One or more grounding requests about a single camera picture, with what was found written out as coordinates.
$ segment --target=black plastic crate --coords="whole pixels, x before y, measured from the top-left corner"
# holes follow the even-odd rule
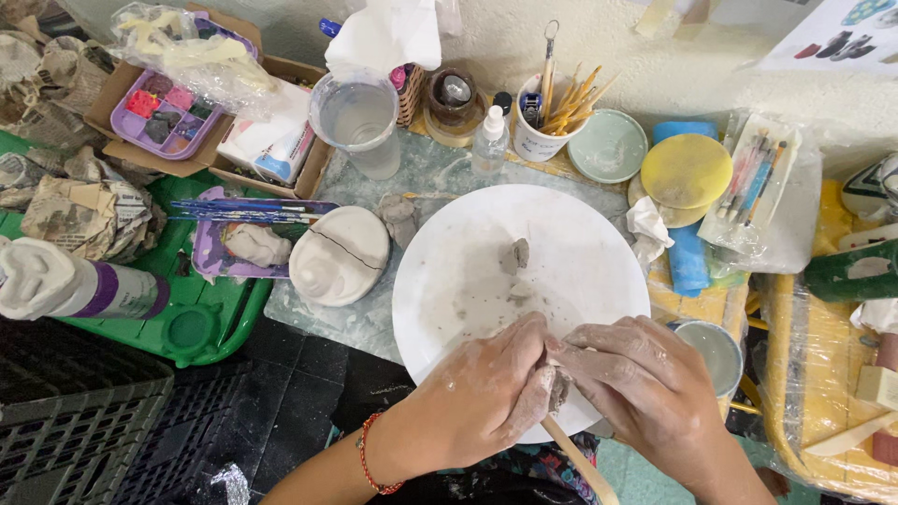
[[[110,503],[172,389],[143,352],[0,318],[0,504]]]
[[[249,362],[235,360],[175,372],[172,393],[120,485],[115,505],[176,500],[192,485],[250,371]]]

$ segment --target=white plate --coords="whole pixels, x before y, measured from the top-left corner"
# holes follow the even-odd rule
[[[511,278],[498,259],[521,237],[530,262],[518,277],[535,295],[518,307],[506,301]],[[421,384],[459,341],[489,336],[532,310],[561,338],[581,323],[648,315],[649,302],[636,257],[595,209],[542,186],[504,184],[449,203],[421,227],[396,273],[392,309],[402,361]],[[572,435],[601,418],[572,390],[557,419]],[[518,442],[549,440],[536,425]]]

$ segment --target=purple palette tray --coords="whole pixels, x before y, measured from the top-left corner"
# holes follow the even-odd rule
[[[230,199],[225,197],[225,188],[215,186],[203,191],[199,199]],[[327,214],[335,208],[336,203],[328,201],[297,199],[251,199],[255,203],[296,205],[302,203],[312,208],[312,214]],[[197,221],[197,237],[193,241],[193,268],[202,275],[225,277],[252,277],[255,279],[289,279],[290,265],[271,265],[263,268],[248,260],[234,256],[223,244],[225,234],[234,229],[240,222]]]
[[[208,13],[194,14],[194,24],[201,39],[218,34],[242,42],[254,58],[259,54],[249,40],[209,21]],[[129,106],[132,99],[137,103]],[[110,122],[112,130],[128,142],[167,160],[183,160],[197,152],[222,111],[220,105],[174,86],[168,77],[145,70],[112,111]]]

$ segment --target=clear plastic cup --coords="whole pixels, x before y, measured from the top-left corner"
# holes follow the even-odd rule
[[[327,74],[312,89],[309,122],[315,134],[346,153],[358,171],[374,181],[399,171],[398,117],[395,86],[369,68],[341,79]]]

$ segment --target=white wall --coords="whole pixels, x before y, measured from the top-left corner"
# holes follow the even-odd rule
[[[559,69],[577,61],[590,70],[603,65],[599,82],[622,72],[600,102],[631,113],[644,126],[675,116],[754,107],[812,120],[828,130],[823,143],[827,172],[843,175],[892,150],[898,138],[898,85],[893,78],[824,72],[761,72],[750,68],[776,40],[709,26],[693,40],[673,37],[671,15],[653,40],[632,27],[645,6],[625,0],[461,0],[465,33],[444,42],[444,64],[469,70],[490,92],[517,92],[540,72],[543,28],[560,22],[555,42]],[[94,35],[126,0],[60,1]],[[343,0],[206,0],[210,6],[255,22],[267,54],[323,66],[329,39],[317,28],[322,17],[338,21]],[[183,2],[172,1],[172,4]]]

